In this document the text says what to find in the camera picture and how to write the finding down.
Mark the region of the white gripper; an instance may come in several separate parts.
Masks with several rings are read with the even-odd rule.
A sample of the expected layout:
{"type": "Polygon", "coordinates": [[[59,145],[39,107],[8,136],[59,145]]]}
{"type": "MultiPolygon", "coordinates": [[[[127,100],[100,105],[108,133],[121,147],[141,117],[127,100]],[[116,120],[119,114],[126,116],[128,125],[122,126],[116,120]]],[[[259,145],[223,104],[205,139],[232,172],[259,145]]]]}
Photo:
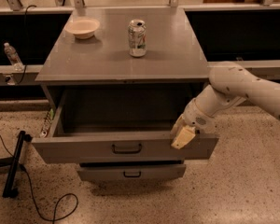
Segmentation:
{"type": "Polygon", "coordinates": [[[196,105],[196,100],[192,99],[170,131],[174,138],[171,146],[176,149],[186,146],[196,136],[195,129],[201,133],[210,133],[215,129],[215,122],[212,117],[205,115],[196,105]]]}

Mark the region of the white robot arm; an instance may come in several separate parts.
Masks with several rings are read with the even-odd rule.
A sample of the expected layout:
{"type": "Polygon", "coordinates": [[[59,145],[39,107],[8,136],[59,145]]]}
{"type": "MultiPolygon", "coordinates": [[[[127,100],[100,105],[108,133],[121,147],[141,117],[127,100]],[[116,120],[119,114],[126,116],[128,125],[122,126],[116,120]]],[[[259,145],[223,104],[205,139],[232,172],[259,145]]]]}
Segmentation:
{"type": "Polygon", "coordinates": [[[185,107],[170,135],[180,149],[203,131],[221,110],[251,102],[280,121],[280,84],[256,77],[240,64],[220,62],[208,67],[209,84],[185,107]]]}

